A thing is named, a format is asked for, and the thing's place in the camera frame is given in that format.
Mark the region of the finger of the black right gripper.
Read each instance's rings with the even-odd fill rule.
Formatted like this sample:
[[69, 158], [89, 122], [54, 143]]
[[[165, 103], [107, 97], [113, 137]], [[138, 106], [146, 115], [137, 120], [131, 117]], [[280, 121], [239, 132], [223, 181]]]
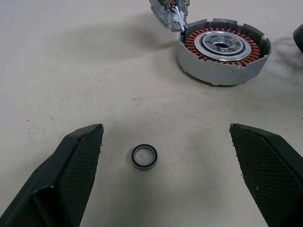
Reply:
[[293, 32], [293, 38], [296, 46], [303, 53], [303, 23]]

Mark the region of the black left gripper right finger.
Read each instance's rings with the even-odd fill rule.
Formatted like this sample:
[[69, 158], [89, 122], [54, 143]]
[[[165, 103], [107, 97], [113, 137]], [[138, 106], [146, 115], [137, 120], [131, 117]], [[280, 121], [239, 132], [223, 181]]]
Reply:
[[244, 182], [268, 227], [303, 227], [303, 157], [281, 136], [232, 123]]

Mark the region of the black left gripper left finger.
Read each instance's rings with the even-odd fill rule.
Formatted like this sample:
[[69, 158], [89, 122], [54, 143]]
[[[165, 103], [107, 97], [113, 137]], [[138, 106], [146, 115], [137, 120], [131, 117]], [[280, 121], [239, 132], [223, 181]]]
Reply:
[[30, 175], [0, 217], [0, 227], [79, 227], [95, 181], [102, 124], [66, 135]]

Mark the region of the silver motor housing copper windings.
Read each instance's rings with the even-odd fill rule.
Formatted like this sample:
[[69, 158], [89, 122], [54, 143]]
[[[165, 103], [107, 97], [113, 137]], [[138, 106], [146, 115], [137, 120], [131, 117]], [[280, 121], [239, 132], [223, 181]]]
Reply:
[[235, 86], [255, 78], [272, 51], [261, 31], [223, 18], [189, 23], [178, 42], [183, 71], [214, 86]]

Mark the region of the small round metallic disc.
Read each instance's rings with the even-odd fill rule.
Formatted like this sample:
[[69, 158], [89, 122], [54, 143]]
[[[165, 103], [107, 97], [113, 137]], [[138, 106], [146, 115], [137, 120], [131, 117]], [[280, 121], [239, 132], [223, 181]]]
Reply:
[[171, 32], [184, 32], [190, 0], [148, 0], [159, 22]]

